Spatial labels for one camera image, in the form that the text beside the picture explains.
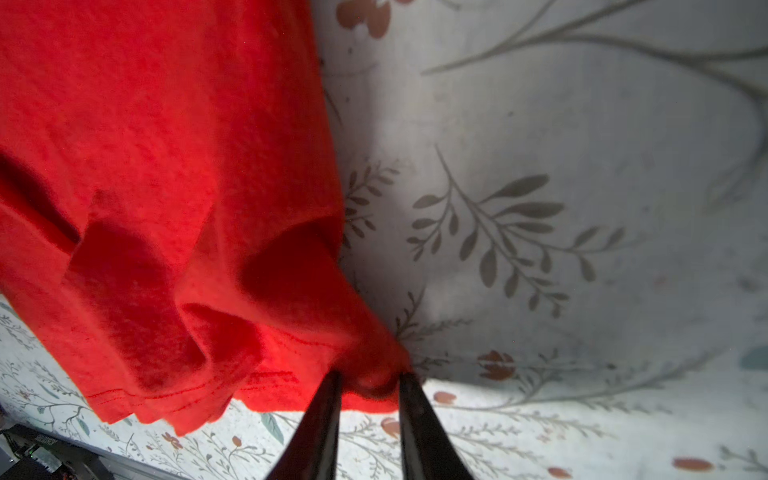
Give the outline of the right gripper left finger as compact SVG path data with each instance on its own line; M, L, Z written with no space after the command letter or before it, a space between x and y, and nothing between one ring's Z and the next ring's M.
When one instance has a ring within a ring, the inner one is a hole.
M335 479L342 386L339 372L324 377L267 480Z

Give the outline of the red t shirt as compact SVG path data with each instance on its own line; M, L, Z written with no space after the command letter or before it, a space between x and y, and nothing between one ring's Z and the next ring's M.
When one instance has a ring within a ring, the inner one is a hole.
M5 1L1 291L108 423L398 407L305 1Z

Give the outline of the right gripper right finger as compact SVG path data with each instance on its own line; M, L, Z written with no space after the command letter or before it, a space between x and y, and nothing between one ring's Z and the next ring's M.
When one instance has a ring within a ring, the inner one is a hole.
M404 479L474 479L412 373L399 378L399 423Z

